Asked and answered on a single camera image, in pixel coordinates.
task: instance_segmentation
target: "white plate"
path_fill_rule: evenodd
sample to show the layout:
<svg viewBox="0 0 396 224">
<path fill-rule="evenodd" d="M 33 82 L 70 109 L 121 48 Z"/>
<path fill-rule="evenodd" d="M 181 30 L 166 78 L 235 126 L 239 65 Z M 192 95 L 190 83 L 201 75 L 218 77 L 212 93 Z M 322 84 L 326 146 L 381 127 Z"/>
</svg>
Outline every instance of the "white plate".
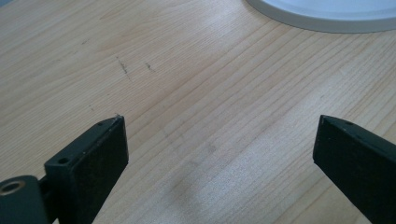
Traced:
<svg viewBox="0 0 396 224">
<path fill-rule="evenodd" d="M 396 29 L 396 0 L 247 0 L 286 24 L 330 33 Z"/>
</svg>

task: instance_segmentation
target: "wood grain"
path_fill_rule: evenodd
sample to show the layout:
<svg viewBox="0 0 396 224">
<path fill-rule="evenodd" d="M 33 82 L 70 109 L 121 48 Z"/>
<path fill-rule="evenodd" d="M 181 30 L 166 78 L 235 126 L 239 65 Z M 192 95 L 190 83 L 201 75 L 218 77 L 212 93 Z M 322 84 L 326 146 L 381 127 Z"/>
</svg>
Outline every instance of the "wood grain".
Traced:
<svg viewBox="0 0 396 224">
<path fill-rule="evenodd" d="M 95 223 L 369 223 L 313 163 L 320 114 L 396 143 L 396 32 L 316 33 L 245 1 L 0 7 L 0 179 L 126 118 Z"/>
</svg>

